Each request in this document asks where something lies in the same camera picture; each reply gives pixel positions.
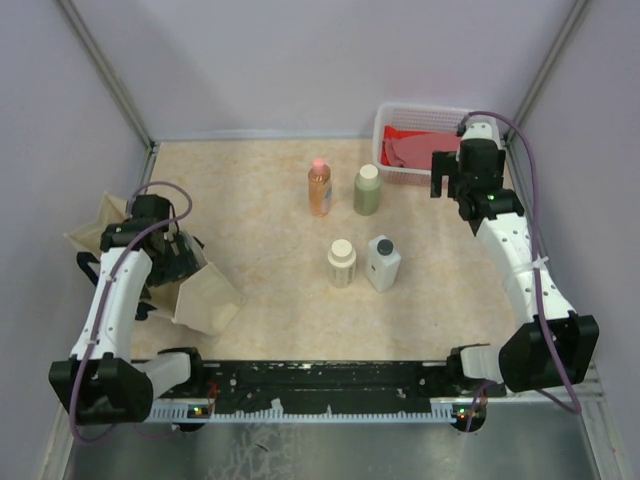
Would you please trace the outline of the green bottle beige cap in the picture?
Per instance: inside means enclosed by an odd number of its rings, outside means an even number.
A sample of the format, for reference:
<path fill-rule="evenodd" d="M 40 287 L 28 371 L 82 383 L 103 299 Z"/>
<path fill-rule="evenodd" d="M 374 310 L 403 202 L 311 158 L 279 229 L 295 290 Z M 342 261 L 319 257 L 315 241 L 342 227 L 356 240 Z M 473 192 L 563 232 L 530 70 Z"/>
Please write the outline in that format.
<path fill-rule="evenodd" d="M 362 166 L 354 179 L 353 208 L 362 216 L 374 214 L 380 202 L 381 177 L 379 169 L 373 164 Z"/>

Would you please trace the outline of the orange lotion bottle pink cap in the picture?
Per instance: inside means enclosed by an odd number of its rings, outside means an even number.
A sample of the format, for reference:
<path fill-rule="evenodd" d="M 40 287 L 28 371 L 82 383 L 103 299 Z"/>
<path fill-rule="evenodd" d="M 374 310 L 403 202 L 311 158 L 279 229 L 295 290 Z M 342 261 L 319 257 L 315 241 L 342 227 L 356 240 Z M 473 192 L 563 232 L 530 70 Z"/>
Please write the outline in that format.
<path fill-rule="evenodd" d="M 308 195 L 313 215 L 322 217 L 329 213 L 332 198 L 331 169 L 322 158 L 312 161 L 308 172 Z"/>

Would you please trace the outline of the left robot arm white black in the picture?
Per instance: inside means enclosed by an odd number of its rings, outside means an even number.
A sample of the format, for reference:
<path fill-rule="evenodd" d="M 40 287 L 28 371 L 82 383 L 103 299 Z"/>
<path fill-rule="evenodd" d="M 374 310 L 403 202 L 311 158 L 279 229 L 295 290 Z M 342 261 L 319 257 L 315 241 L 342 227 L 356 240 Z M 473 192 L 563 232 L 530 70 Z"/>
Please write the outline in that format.
<path fill-rule="evenodd" d="M 170 348 L 144 363 L 131 361 L 133 325 L 153 288 L 183 281 L 201 264 L 177 224 L 172 203 L 137 196 L 127 218 L 100 238 L 100 272 L 91 308 L 68 359 L 52 363 L 48 378 L 74 425 L 138 423 L 174 387 L 201 394 L 208 373 L 194 347 Z"/>

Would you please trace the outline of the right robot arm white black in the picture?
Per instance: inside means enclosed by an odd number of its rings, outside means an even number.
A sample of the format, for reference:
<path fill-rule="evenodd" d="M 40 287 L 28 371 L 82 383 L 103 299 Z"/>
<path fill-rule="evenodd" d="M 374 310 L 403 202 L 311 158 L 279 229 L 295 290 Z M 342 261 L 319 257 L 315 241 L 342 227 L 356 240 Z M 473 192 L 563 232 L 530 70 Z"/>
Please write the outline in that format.
<path fill-rule="evenodd" d="M 464 140 L 458 152 L 432 155 L 431 196 L 453 199 L 460 217 L 486 248 L 501 275 L 516 331 L 502 346 L 452 349 L 448 387 L 470 395 L 483 380 L 513 392 L 583 382 L 599 337 L 591 315 L 580 315 L 562 295 L 532 234 L 517 194 L 504 186 L 505 152 L 489 139 Z"/>

